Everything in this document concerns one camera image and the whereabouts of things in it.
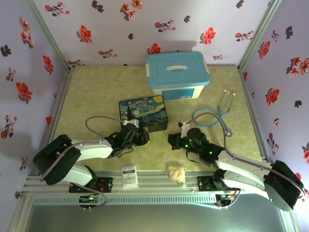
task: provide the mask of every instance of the stethoscope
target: stethoscope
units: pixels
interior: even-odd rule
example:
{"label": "stethoscope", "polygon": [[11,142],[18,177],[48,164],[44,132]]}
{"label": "stethoscope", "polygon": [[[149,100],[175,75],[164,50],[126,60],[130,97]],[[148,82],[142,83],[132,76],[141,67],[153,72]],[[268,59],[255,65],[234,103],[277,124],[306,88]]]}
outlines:
{"label": "stethoscope", "polygon": [[[229,103],[229,107],[226,111],[222,111],[221,110],[221,104],[222,104],[222,101],[224,100],[224,97],[228,97],[228,95],[231,95],[231,100],[230,100],[230,103]],[[231,137],[233,135],[232,131],[227,127],[226,123],[223,121],[222,119],[222,116],[223,115],[227,115],[229,112],[230,112],[230,109],[231,109],[231,105],[232,105],[232,101],[233,101],[233,97],[234,97],[235,93],[232,93],[231,91],[228,91],[228,90],[224,90],[224,93],[222,95],[222,98],[221,98],[221,101],[217,107],[217,111],[213,110],[213,109],[210,109],[210,108],[201,108],[201,109],[198,109],[198,110],[195,110],[192,114],[192,119],[195,117],[196,113],[200,112],[200,111],[205,111],[205,110],[208,110],[208,111],[211,111],[212,113],[216,114],[219,119],[222,121],[223,125],[224,125],[224,128],[225,128],[225,135],[227,137]],[[198,126],[200,127],[204,127],[204,128],[209,128],[209,127],[213,127],[214,125],[216,125],[219,121],[217,120],[216,122],[212,123],[211,125],[202,125],[198,122],[196,122],[195,120],[193,120],[195,124],[197,124]]]}

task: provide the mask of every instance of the blue storage box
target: blue storage box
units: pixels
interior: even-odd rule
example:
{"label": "blue storage box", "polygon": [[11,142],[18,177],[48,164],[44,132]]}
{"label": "blue storage box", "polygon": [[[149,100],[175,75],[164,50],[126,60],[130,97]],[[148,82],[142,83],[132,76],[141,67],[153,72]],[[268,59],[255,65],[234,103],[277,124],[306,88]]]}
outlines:
{"label": "blue storage box", "polygon": [[149,55],[146,75],[153,95],[165,101],[198,98],[210,82],[207,64],[200,52]]}

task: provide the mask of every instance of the blue lid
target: blue lid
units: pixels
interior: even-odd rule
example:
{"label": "blue lid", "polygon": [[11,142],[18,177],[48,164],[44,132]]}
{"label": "blue lid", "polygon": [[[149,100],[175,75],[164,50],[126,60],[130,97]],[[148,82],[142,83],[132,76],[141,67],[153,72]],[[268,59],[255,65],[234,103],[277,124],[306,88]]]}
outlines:
{"label": "blue lid", "polygon": [[175,52],[149,55],[148,84],[151,88],[178,88],[208,85],[203,55],[200,52]]}

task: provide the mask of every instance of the box handle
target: box handle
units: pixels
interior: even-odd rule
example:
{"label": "box handle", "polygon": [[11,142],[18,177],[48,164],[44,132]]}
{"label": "box handle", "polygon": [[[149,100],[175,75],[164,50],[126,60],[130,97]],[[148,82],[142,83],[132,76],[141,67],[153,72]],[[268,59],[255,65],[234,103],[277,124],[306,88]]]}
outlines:
{"label": "box handle", "polygon": [[169,66],[166,69],[168,71],[172,71],[172,70],[187,69],[187,68],[188,68],[188,66],[186,66],[186,65],[176,65],[176,66]]}

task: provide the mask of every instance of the gray floor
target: gray floor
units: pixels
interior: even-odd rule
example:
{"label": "gray floor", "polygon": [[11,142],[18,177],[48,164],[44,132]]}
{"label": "gray floor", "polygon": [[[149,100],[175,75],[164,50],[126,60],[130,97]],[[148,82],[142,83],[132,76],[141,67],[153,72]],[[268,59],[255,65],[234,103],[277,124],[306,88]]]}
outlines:
{"label": "gray floor", "polygon": [[196,205],[35,206],[28,232],[284,232],[280,213],[258,195],[228,210]]}

